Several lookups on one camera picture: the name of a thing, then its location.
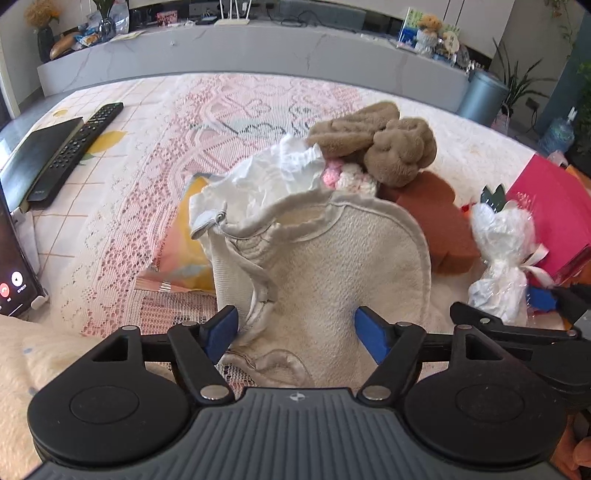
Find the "round black pad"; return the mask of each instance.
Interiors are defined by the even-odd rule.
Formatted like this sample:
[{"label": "round black pad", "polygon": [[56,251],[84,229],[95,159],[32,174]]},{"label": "round black pad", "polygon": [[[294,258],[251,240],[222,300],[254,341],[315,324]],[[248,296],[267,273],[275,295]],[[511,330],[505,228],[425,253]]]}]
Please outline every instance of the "round black pad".
[{"label": "round black pad", "polygon": [[115,423],[138,409],[139,398],[127,388],[101,385],[78,393],[70,404],[72,413],[86,423]]},{"label": "round black pad", "polygon": [[503,423],[517,418],[525,407],[523,398],[514,390],[500,385],[472,385],[456,396],[460,411],[472,420]]},{"label": "round black pad", "polygon": [[180,387],[146,371],[141,358],[92,361],[89,355],[31,400],[29,428],[45,460],[82,468],[124,465],[180,435],[190,415]]},{"label": "round black pad", "polygon": [[412,387],[403,412],[420,441],[463,465],[512,468],[550,457],[566,425],[563,402],[519,361],[501,355],[453,359],[448,370]]}]

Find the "brown sponge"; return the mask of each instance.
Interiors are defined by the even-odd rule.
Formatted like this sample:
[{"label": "brown sponge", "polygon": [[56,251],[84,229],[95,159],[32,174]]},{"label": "brown sponge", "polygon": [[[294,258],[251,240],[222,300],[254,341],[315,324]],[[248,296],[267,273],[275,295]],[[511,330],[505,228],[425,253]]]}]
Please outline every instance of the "brown sponge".
[{"label": "brown sponge", "polygon": [[447,182],[428,171],[403,188],[381,185],[378,191],[378,198],[397,203],[415,218],[427,239],[431,268],[440,275],[466,273],[480,258],[470,224],[453,204],[455,197]]}]

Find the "water bottle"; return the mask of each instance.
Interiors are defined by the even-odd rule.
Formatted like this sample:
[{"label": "water bottle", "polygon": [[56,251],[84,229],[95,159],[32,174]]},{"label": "water bottle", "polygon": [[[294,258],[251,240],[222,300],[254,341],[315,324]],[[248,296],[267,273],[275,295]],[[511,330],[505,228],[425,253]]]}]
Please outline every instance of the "water bottle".
[{"label": "water bottle", "polygon": [[577,111],[571,108],[568,118],[555,118],[538,142],[538,150],[547,157],[552,152],[565,153],[574,143],[573,120]]}]

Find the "black tablet case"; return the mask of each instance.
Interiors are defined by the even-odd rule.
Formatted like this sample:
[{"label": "black tablet case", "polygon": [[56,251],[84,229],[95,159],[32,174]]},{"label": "black tablet case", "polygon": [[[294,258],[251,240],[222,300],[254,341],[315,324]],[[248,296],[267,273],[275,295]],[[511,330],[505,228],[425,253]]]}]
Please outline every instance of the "black tablet case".
[{"label": "black tablet case", "polygon": [[41,172],[84,123],[82,117],[31,132],[0,172],[8,210],[23,204]]}]

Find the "electrical cable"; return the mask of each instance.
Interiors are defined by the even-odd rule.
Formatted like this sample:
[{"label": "electrical cable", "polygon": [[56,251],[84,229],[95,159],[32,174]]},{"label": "electrical cable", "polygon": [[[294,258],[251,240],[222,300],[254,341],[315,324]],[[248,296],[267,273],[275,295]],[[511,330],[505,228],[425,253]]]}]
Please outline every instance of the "electrical cable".
[{"label": "electrical cable", "polygon": [[302,22],[302,23],[305,23],[306,25],[310,25],[309,21],[307,21],[307,20],[302,20],[302,19],[300,18],[300,17],[301,17],[302,15],[304,15],[304,14],[311,14],[311,15],[314,15],[314,16],[316,17],[316,22],[317,22],[317,24],[318,24],[318,25],[320,25],[321,27],[324,27],[324,28],[334,28],[335,30],[343,30],[343,31],[347,31],[347,32],[359,33],[359,31],[357,31],[357,30],[354,30],[353,28],[345,28],[345,27],[334,27],[334,26],[332,26],[332,25],[330,25],[330,26],[329,26],[329,25],[324,25],[324,24],[322,23],[322,21],[320,20],[320,18],[318,17],[318,14],[317,14],[316,12],[312,11],[312,10],[304,10],[303,12],[301,12],[301,13],[300,13],[300,14],[297,16],[297,20],[298,20],[298,21],[300,21],[300,22]]},{"label": "electrical cable", "polygon": [[535,125],[536,125],[537,122],[538,122],[538,111],[537,110],[534,110],[534,112],[531,114],[530,127],[529,127],[529,129],[525,133],[528,134],[532,130],[535,132],[534,127],[535,127]]},{"label": "electrical cable", "polygon": [[267,15],[269,20],[271,20],[274,24],[281,25],[282,27],[292,27],[292,28],[305,28],[308,26],[307,23],[299,21],[297,18],[282,18],[281,21],[277,21],[277,19],[271,16],[271,12],[269,11],[268,7],[265,7],[267,10]]}]

